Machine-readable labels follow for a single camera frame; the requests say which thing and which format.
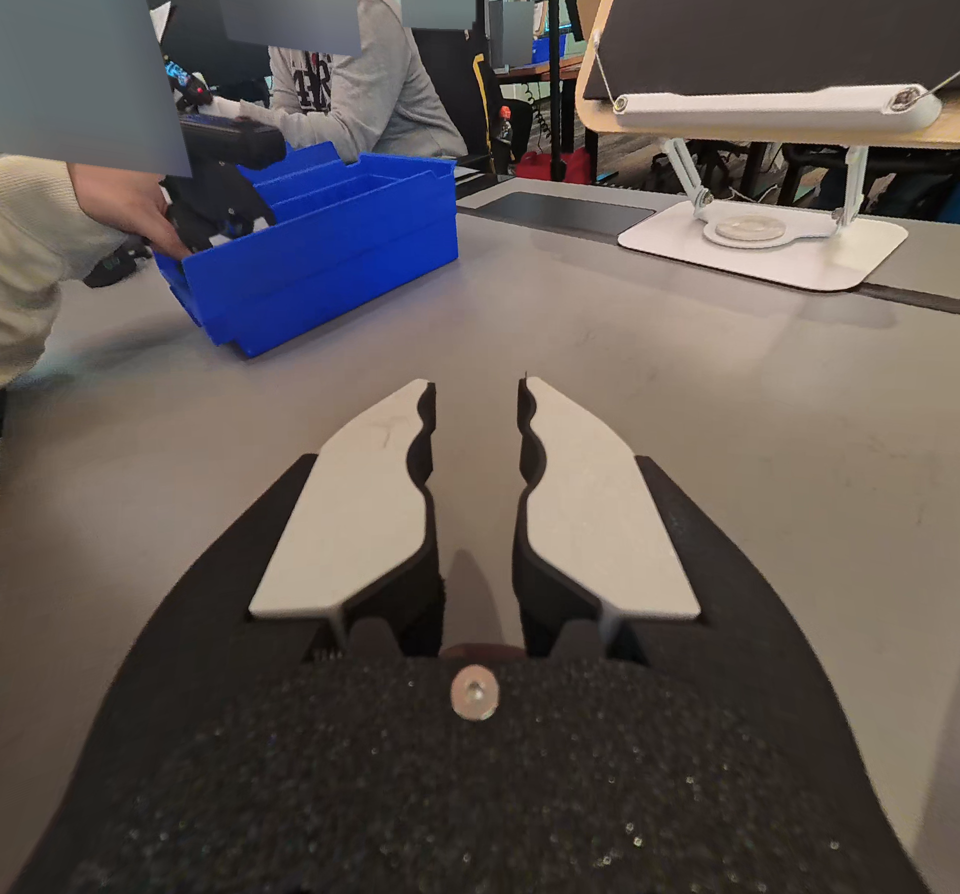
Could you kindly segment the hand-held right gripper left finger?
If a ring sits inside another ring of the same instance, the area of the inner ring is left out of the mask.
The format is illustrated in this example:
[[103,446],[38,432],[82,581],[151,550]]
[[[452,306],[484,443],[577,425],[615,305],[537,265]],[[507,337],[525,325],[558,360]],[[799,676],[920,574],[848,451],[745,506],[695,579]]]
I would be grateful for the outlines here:
[[445,613],[434,502],[436,386],[417,378],[318,451],[248,606],[257,621],[321,620],[337,641],[385,622],[408,657],[439,653]]

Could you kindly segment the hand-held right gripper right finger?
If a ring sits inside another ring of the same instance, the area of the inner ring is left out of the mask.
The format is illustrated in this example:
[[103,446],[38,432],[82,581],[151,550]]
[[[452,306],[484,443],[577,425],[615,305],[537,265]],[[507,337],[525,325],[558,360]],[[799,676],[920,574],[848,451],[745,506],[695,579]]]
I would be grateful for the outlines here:
[[574,622],[606,650],[634,621],[695,623],[701,602],[630,445],[535,375],[518,383],[517,427],[511,584],[528,654],[548,656]]

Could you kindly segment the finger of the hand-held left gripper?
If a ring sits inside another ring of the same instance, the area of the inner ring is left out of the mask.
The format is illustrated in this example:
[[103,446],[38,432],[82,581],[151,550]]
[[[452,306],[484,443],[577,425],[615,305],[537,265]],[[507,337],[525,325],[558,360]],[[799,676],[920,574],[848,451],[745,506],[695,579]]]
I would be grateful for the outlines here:
[[253,220],[232,214],[215,223],[208,237],[208,247],[217,248],[234,240],[241,240],[267,230],[276,224],[277,218],[272,214],[266,217],[258,216]]

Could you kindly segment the grey desk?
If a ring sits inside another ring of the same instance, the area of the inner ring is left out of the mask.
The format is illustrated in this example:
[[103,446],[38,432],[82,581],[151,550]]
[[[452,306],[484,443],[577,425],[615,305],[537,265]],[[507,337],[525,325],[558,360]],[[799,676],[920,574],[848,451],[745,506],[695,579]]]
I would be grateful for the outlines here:
[[790,609],[930,887],[958,891],[958,314],[814,297],[461,212],[459,259],[271,353],[212,346],[155,268],[64,288],[2,442],[2,891],[194,560],[301,455],[437,385],[449,644],[517,644],[517,395],[655,462]]

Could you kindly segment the person's left hand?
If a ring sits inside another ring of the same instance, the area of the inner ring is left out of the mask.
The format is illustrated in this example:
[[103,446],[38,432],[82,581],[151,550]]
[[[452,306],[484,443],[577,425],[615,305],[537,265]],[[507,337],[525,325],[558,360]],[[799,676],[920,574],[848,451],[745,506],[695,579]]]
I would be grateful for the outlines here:
[[149,241],[150,247],[182,261],[191,252],[166,213],[164,175],[67,163],[67,173],[78,207],[97,223]]

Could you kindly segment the black jacket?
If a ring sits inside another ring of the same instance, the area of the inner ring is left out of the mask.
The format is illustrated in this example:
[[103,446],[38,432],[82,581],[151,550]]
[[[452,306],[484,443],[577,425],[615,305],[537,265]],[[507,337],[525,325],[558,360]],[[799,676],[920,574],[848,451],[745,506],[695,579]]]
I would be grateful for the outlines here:
[[526,153],[533,124],[533,108],[525,101],[506,98],[489,63],[489,45],[478,24],[468,30],[414,29],[423,66],[441,105],[465,144],[462,159],[471,167],[495,172],[491,157],[491,129],[500,106],[510,107],[512,163]]

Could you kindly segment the white stand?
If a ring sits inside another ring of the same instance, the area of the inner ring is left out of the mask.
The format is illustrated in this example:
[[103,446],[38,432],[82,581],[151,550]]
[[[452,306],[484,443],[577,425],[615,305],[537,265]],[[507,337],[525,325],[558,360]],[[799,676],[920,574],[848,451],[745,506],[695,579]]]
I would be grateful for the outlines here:
[[768,122],[775,131],[822,128],[845,136],[844,203],[834,212],[722,201],[704,186],[686,142],[661,148],[686,195],[618,236],[633,252],[813,292],[851,290],[908,238],[906,228],[859,215],[869,146],[854,134],[911,134],[932,125],[942,103],[921,84],[829,86],[806,92],[679,95],[625,93],[618,120]]

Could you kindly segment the black pole stand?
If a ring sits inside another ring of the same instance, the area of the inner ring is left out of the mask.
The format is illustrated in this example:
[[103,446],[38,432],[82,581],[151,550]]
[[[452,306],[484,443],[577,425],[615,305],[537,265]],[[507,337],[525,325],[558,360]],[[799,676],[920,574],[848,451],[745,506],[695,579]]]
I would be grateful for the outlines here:
[[548,60],[550,180],[562,183],[566,177],[566,163],[562,152],[562,81],[559,35],[561,35],[560,0],[547,0],[547,32],[550,38]]

